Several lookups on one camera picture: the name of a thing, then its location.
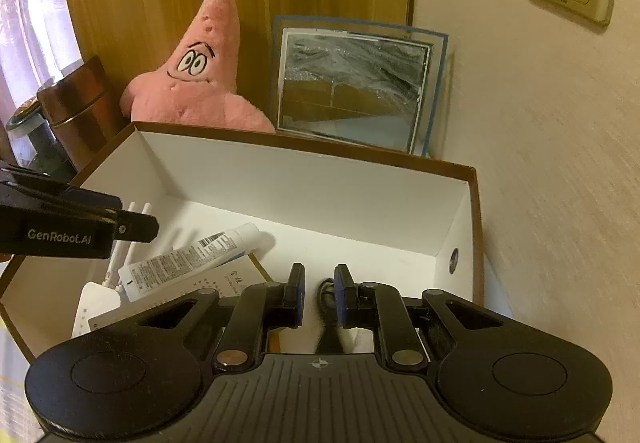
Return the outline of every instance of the plush toy's mouth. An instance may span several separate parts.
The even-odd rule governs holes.
[[[211,81],[208,78],[205,78],[204,80],[185,80],[184,78],[178,78],[178,77],[174,77],[173,75],[171,75],[171,73],[169,73],[169,71],[166,72],[167,75],[169,75],[169,77],[171,77],[174,80],[179,80],[180,82],[206,82],[206,83],[211,83]]]

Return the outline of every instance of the plush toy's eye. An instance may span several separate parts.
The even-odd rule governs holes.
[[[191,67],[189,68],[189,74],[194,76],[199,75],[200,73],[202,73],[206,65],[207,56],[200,53],[193,61],[193,64],[191,64]]]
[[[190,49],[184,56],[180,59],[178,63],[178,71],[187,71],[191,65],[193,64],[193,59],[196,58],[196,52],[193,49]]]

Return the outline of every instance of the cardboard box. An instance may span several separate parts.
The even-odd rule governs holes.
[[[134,123],[73,181],[153,203],[160,232],[137,259],[254,222],[274,280],[306,268],[302,328],[285,352],[312,352],[321,323],[314,291],[345,263],[356,282],[419,297],[432,287],[483,303],[482,230],[473,168],[369,147],[276,134]],[[450,260],[457,249],[457,265]],[[29,360],[67,340],[88,281],[107,261],[14,257],[0,277],[0,314]]]

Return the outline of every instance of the barcode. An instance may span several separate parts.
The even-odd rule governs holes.
[[[213,241],[218,239],[220,235],[223,235],[224,233],[225,232],[220,232],[220,233],[217,233],[216,235],[210,235],[209,237],[205,237],[204,239],[201,239],[198,242],[200,243],[200,246],[204,248],[205,246],[210,245]]]

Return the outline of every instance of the patrick star plush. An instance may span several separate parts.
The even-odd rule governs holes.
[[[143,122],[274,133],[264,114],[236,94],[240,22],[234,0],[204,0],[169,60],[138,75],[120,108]]]

